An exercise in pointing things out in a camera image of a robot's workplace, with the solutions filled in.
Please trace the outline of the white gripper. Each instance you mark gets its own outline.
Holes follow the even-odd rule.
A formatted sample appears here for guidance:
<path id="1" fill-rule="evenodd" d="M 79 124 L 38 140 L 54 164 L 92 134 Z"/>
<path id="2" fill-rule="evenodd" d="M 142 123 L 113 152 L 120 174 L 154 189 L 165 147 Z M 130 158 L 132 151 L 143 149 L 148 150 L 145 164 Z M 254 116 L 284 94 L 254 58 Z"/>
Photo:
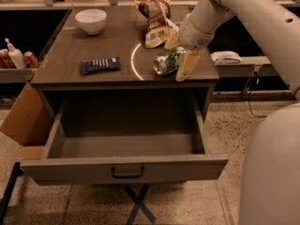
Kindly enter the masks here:
<path id="1" fill-rule="evenodd" d="M 216 31 L 216 18 L 210 15 L 193 15 L 189 13 L 182 21 L 177 32 L 172 33 L 167 38 L 164 48 L 171 50 L 181 44 L 191 50 L 201 50 L 205 48 L 214 38 Z M 179 68 L 176 73 L 178 82 L 184 81 L 193 71 L 200 60 L 197 51 L 188 51 L 179 56 Z"/>

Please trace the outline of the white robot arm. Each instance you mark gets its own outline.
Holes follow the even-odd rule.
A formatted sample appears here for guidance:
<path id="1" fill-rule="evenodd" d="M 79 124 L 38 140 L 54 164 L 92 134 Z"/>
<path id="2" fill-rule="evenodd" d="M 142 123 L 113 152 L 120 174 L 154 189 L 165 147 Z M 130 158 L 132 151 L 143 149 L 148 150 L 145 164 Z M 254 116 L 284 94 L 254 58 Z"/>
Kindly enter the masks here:
<path id="1" fill-rule="evenodd" d="M 254 70 L 268 61 L 299 96 L 300 20 L 274 0 L 199 0 L 180 24 L 176 43 L 180 55 L 176 79 L 189 76 L 200 50 L 218 27 L 237 17 L 264 56 L 247 58 Z M 239 225 L 300 225 L 300 103 L 267 116 L 253 133 L 241 180 Z"/>

